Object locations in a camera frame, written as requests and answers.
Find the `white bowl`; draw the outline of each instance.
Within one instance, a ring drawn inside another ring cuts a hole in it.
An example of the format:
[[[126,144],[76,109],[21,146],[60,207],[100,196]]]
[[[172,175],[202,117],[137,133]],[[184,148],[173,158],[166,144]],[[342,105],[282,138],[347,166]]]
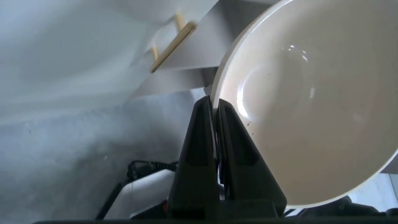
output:
[[[285,0],[224,57],[211,99],[233,104],[287,197],[322,205],[398,147],[398,1]]]

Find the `gray surface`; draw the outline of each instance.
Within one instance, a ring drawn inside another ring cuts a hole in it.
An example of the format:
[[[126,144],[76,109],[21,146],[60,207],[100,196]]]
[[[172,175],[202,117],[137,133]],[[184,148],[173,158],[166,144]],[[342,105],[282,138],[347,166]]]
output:
[[[203,90],[0,127],[0,223],[94,218],[134,159],[175,161]]]

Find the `white wall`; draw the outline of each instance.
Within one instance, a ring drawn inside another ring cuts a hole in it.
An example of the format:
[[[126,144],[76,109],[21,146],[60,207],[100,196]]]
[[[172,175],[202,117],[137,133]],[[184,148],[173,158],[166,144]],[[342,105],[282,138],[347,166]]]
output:
[[[155,33],[177,9],[199,20],[215,2],[0,0],[0,124],[126,101]]]

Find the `bowl rim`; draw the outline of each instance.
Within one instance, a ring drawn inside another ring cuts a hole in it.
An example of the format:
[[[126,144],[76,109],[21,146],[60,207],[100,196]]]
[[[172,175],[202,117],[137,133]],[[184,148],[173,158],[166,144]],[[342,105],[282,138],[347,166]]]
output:
[[[280,8],[284,7],[286,4],[292,2],[294,0],[281,0],[271,7],[269,7],[267,10],[265,10],[262,14],[260,14],[257,18],[255,18],[239,35],[238,37],[234,40],[232,43],[231,47],[229,50],[225,53],[218,69],[217,73],[213,82],[213,86],[211,87],[211,103],[213,105],[213,113],[216,112],[218,108],[218,101],[220,99],[220,94],[221,94],[221,89],[224,84],[224,80],[226,77],[226,74],[228,73],[229,67],[234,60],[234,56],[237,54],[237,52],[240,50],[242,45],[245,43],[245,41],[248,39],[248,37],[266,20],[269,16],[271,16],[273,13],[278,11]],[[324,200],[322,202],[317,202],[317,203],[311,203],[311,204],[305,204],[305,205],[289,205],[289,201],[287,202],[286,208],[294,208],[294,209],[303,209],[303,208],[311,208],[311,207],[317,207],[320,205],[325,205],[330,202],[334,202],[335,200],[341,199],[344,196],[347,196],[348,194],[358,190],[361,186],[363,186],[366,182],[370,181],[371,179],[375,178],[377,174],[379,174],[386,166],[395,158],[395,156],[398,154],[398,148],[396,149],[395,153],[384,163],[383,166],[380,167],[379,170],[377,170],[375,173],[370,175],[367,179],[363,180],[359,185],[356,187],[352,188],[351,190],[336,196],[334,198]]]

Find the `black cord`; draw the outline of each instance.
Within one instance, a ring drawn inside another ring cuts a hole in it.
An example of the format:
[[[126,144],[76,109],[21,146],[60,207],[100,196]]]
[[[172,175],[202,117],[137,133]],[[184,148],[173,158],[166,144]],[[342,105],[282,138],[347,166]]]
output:
[[[284,213],[284,217],[288,216],[290,213],[294,212],[295,209],[289,209]]]
[[[137,179],[143,178],[147,175],[151,175],[155,172],[167,169],[171,171],[177,170],[177,162],[172,162],[170,164],[165,162],[155,162],[155,161],[132,161],[127,167],[127,177],[130,181],[135,181]]]

